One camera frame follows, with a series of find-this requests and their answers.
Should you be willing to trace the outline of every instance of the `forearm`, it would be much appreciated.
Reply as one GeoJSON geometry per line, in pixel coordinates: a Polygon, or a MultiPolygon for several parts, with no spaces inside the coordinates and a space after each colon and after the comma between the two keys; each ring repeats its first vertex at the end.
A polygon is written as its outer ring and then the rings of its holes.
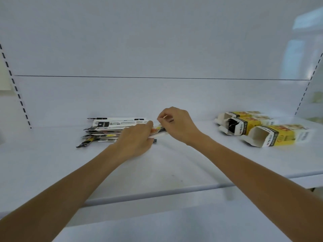
{"type": "Polygon", "coordinates": [[[308,190],[204,134],[190,145],[210,159],[293,241],[323,236],[323,202],[308,190]]]}
{"type": "Polygon", "coordinates": [[[1,219],[0,240],[52,241],[123,161],[115,146],[110,145],[90,162],[1,219]]]}

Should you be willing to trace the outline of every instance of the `stack of packages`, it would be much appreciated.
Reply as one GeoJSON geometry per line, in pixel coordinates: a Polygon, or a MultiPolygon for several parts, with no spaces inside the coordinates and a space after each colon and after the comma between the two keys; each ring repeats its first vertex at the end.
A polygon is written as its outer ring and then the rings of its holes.
{"type": "MultiPolygon", "coordinates": [[[[86,140],[82,142],[77,148],[87,147],[91,142],[109,142],[114,143],[119,138],[121,131],[124,128],[135,126],[136,124],[146,124],[148,121],[146,118],[88,118],[93,120],[90,128],[84,129],[86,135],[82,138],[86,140]]],[[[167,134],[166,130],[161,126],[154,126],[151,130],[149,138],[155,138],[157,136],[167,134]]]]}
{"type": "Polygon", "coordinates": [[[300,124],[277,125],[278,119],[259,111],[225,112],[214,120],[227,135],[242,135],[242,139],[256,147],[290,145],[308,142],[314,129],[300,124]]]}

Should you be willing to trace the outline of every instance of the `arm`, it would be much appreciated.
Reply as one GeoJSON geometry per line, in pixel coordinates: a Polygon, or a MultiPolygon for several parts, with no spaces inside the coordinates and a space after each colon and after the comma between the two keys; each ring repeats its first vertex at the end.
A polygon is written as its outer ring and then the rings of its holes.
{"type": "Polygon", "coordinates": [[[323,241],[323,201],[310,191],[201,133],[185,110],[165,109],[158,121],[211,160],[292,241],[323,241]]]}
{"type": "Polygon", "coordinates": [[[103,180],[152,145],[153,123],[122,131],[115,144],[0,220],[0,241],[52,241],[103,180]]]}

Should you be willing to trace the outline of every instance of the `white shelf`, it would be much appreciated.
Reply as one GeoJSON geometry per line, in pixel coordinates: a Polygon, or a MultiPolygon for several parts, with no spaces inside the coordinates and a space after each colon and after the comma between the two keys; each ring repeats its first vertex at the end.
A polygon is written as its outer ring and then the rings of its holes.
{"type": "MultiPolygon", "coordinates": [[[[257,148],[223,135],[212,121],[196,125],[217,142],[288,178],[323,174],[323,126],[289,119],[317,129],[302,146],[257,148]]],[[[83,127],[40,127],[0,146],[0,212],[11,211],[102,151],[106,143],[77,149],[83,127]]],[[[103,204],[232,186],[208,159],[170,136],[158,140],[143,156],[117,168],[88,199],[103,204]]]]}

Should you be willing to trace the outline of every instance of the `hand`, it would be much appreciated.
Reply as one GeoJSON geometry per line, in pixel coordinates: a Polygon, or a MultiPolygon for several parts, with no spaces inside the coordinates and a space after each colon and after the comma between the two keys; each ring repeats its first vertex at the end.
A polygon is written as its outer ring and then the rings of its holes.
{"type": "Polygon", "coordinates": [[[119,152],[120,158],[126,161],[140,156],[150,149],[154,141],[153,138],[148,139],[152,127],[153,122],[149,121],[147,124],[137,124],[123,129],[120,137],[113,144],[119,152]]]}
{"type": "Polygon", "coordinates": [[[202,134],[186,110],[175,107],[164,109],[157,120],[173,138],[187,145],[191,145],[192,141],[202,134]]]}

